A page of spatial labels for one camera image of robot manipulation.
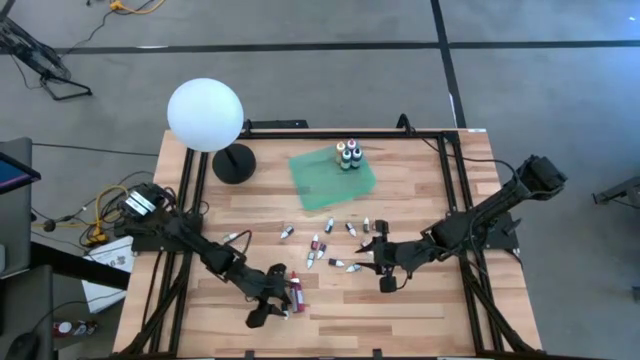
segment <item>gray floor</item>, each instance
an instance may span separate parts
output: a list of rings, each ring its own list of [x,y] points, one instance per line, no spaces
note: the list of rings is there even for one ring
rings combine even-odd
[[[10,16],[41,41],[68,47],[100,23],[106,4],[93,3],[22,0]],[[633,0],[441,3],[452,42],[640,38]],[[88,46],[436,38],[428,1],[209,0],[168,1],[147,16],[110,16]],[[640,284],[640,223],[633,209],[594,206],[590,196],[640,173],[639,51],[452,52],[468,126],[488,129],[495,156],[516,165],[531,153],[546,155],[569,177],[552,202],[514,211],[524,218],[518,234],[525,276],[542,343],[552,353],[616,359],[640,353],[640,304],[629,291]],[[228,83],[256,120],[380,127],[406,112],[417,127],[454,125],[437,50],[71,55],[65,63],[74,79],[93,87],[93,98],[56,103],[42,90],[28,91],[15,65],[0,56],[0,140],[30,136],[157,152],[167,127],[166,102],[194,77]],[[155,166],[153,158],[63,149],[36,148],[34,157],[44,179],[34,186],[34,206],[52,215],[76,209],[132,171]],[[508,174],[501,169],[501,175]],[[78,235],[55,234],[71,241]],[[79,284],[57,279],[56,302],[75,298],[82,298]],[[101,334],[67,347],[61,359],[109,353],[118,317],[118,308],[100,316]]]

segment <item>black lamp base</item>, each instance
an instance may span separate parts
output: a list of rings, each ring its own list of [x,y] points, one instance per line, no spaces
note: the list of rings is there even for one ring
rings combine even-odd
[[[253,151],[242,144],[231,144],[213,157],[213,172],[225,184],[240,184],[256,170]]]

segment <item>white ball lamp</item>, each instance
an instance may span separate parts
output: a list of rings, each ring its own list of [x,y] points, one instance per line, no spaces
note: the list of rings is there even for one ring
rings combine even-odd
[[[167,118],[173,133],[189,148],[217,151],[213,171],[224,183],[239,184],[253,175],[253,152],[245,145],[233,144],[242,131],[244,112],[240,99],[227,85],[213,79],[187,81],[171,95]]]

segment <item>wooden table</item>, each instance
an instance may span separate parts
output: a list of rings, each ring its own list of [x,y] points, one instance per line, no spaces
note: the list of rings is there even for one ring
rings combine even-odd
[[[492,158],[485,132],[460,130],[466,157]],[[305,313],[289,320],[270,317],[264,327],[249,329],[244,321],[255,303],[245,302],[233,285],[211,275],[197,260],[192,264],[179,356],[243,356],[255,350],[256,356],[371,356],[381,348],[385,356],[472,355],[474,354],[467,307],[462,291],[458,261],[422,266],[406,288],[393,294],[378,290],[378,276],[363,270],[346,273],[330,267],[327,259],[346,263],[366,260],[354,254],[364,238],[360,231],[364,217],[390,223],[390,241],[419,238],[418,232],[441,219],[448,209],[438,154],[420,140],[362,140],[377,177],[370,195],[318,211],[302,209],[292,183],[287,159],[334,144],[331,140],[249,140],[257,158],[253,177],[241,185],[222,184],[207,166],[203,199],[211,211],[205,215],[203,234],[211,240],[244,229],[253,231],[247,264],[266,271],[282,262],[295,270],[302,281]],[[186,148],[172,133],[166,132],[154,182],[178,188]],[[192,179],[196,177],[199,156],[194,158]],[[474,203],[500,188],[493,163],[467,162]],[[455,163],[451,171],[460,195]],[[330,235],[323,232],[327,219],[336,220]],[[344,224],[357,225],[358,237],[351,237]],[[285,241],[280,233],[293,224],[295,233]],[[327,254],[306,269],[309,244],[314,234],[328,245]],[[142,310],[156,254],[136,259],[114,351],[125,347],[139,331]],[[488,270],[498,308],[513,328],[530,345],[540,341],[520,265],[504,251],[486,251]],[[397,271],[398,282],[404,274]],[[151,301],[156,304],[159,288]],[[490,348],[486,315],[478,304],[485,346]],[[167,314],[160,349],[168,346],[172,311]]]

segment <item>white paper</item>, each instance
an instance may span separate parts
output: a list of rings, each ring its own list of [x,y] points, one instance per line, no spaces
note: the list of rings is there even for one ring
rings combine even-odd
[[[111,242],[107,245],[100,246],[99,248],[91,250],[89,252],[91,257],[85,256],[84,258],[90,261],[95,260],[102,264],[109,265],[116,269],[131,273],[131,271],[133,271],[133,261],[135,259],[135,257],[133,256],[133,252],[131,251],[132,242],[133,242],[133,238],[131,236],[127,236],[122,239]],[[89,311],[92,314],[99,313],[100,311],[108,308],[109,306],[115,304],[116,302],[124,299],[124,297],[127,296],[127,292],[122,291],[118,295],[113,295],[105,299],[92,301],[93,299],[96,299],[99,297],[115,294],[121,290],[110,288],[104,285],[97,285],[85,280],[82,280],[82,287],[84,288],[84,295],[86,296],[87,301],[89,302],[88,304]]]

